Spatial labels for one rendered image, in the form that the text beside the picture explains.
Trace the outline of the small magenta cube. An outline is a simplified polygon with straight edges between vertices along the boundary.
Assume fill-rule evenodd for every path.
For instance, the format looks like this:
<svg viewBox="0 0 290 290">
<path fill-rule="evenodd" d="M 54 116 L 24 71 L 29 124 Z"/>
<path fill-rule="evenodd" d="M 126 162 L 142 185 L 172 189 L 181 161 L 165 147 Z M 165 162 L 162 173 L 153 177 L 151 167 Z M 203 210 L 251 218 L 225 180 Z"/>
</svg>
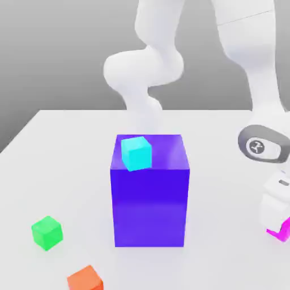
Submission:
<svg viewBox="0 0 290 290">
<path fill-rule="evenodd" d="M 274 232 L 269 229 L 266 232 L 279 241 L 286 242 L 290 238 L 290 217 L 284 221 L 279 232 Z"/>
</svg>

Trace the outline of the small orange cube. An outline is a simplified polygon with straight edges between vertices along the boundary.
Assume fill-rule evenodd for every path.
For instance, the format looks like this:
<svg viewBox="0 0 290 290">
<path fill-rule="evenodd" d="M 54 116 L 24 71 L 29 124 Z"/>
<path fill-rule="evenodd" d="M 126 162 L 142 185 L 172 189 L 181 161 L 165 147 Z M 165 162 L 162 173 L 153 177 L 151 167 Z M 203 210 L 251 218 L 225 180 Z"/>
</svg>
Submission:
<svg viewBox="0 0 290 290">
<path fill-rule="evenodd" d="M 103 280 L 89 265 L 67 278 L 69 290 L 104 290 Z"/>
</svg>

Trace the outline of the small cyan cube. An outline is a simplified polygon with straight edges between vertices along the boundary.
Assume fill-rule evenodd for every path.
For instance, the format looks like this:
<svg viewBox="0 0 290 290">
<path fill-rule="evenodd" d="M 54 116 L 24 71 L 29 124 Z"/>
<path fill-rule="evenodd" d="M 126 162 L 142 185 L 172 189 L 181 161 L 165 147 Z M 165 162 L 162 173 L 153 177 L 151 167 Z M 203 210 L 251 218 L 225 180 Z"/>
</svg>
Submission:
<svg viewBox="0 0 290 290">
<path fill-rule="evenodd" d="M 122 161 L 129 172 L 152 167 L 152 146 L 143 136 L 121 140 Z"/>
</svg>

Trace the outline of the large blue box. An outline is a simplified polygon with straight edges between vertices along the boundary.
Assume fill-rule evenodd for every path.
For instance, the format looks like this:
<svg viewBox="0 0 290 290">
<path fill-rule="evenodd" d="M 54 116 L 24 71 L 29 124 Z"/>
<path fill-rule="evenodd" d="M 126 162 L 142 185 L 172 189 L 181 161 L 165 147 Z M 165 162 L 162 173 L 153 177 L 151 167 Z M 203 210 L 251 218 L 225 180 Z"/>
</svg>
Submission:
<svg viewBox="0 0 290 290">
<path fill-rule="evenodd" d="M 118 134 L 110 166 L 116 247 L 182 247 L 190 166 L 180 135 L 145 135 L 152 167 L 128 171 Z"/>
</svg>

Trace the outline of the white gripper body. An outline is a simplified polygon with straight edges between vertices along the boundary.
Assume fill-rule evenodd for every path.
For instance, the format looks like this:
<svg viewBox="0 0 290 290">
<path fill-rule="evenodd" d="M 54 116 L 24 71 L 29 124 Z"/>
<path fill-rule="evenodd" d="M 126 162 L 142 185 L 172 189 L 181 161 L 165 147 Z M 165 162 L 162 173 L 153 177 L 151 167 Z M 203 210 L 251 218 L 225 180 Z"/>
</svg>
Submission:
<svg viewBox="0 0 290 290">
<path fill-rule="evenodd" d="M 290 218 L 290 190 L 282 192 L 262 191 L 259 221 L 266 228 L 279 232 L 282 224 Z"/>
</svg>

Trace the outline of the small green cube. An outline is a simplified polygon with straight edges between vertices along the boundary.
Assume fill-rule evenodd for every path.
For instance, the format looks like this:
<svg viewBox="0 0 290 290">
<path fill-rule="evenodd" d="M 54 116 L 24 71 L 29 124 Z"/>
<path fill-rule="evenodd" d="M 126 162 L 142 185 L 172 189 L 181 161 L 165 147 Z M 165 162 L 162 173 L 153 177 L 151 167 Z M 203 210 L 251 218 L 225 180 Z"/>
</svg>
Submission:
<svg viewBox="0 0 290 290">
<path fill-rule="evenodd" d="M 46 216 L 31 226 L 34 242 L 45 251 L 63 240 L 61 224 L 51 216 Z"/>
</svg>

